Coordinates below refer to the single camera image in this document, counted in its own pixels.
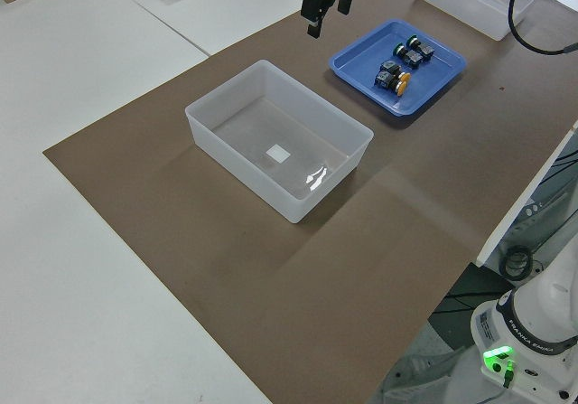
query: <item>blue tray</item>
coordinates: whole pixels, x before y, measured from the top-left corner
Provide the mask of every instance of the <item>blue tray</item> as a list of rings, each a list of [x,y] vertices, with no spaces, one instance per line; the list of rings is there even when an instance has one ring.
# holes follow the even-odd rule
[[[417,35],[420,41],[435,49],[433,58],[423,62],[417,70],[412,70],[393,54],[394,48],[400,42],[406,45],[412,35]],[[401,97],[374,85],[379,66],[387,60],[400,64],[403,71],[412,73],[406,92]],[[335,74],[397,117],[414,114],[465,66],[466,60],[458,52],[402,20],[383,23],[330,59],[330,67]]]

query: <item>brown paper surface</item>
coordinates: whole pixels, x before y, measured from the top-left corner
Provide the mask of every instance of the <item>brown paper surface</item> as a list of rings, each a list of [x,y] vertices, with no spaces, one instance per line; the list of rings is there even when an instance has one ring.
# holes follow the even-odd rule
[[[468,62],[421,116],[388,115],[328,67],[390,18]],[[519,29],[578,40],[576,14],[552,0]],[[296,225],[197,148],[184,116],[259,59],[375,132]],[[494,42],[421,0],[354,0],[319,40],[291,15],[45,154],[274,404],[362,403],[578,117],[571,59]]]

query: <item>green indicator light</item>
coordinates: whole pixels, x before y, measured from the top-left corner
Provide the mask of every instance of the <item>green indicator light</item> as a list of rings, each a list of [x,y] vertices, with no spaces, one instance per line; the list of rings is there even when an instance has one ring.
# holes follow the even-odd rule
[[[503,347],[499,347],[495,350],[488,350],[483,354],[483,356],[484,356],[484,359],[489,359],[491,357],[499,356],[500,354],[509,353],[511,351],[512,351],[512,347],[503,346]]]

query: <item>white sticker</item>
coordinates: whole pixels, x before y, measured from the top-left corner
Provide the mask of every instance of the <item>white sticker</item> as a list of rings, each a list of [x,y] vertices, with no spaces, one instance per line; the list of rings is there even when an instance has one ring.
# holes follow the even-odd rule
[[[278,144],[275,144],[269,148],[269,150],[267,151],[267,155],[269,155],[271,158],[273,158],[277,163],[282,163],[287,158],[289,158],[289,155],[291,155],[291,154],[289,154],[287,151],[285,151]]]

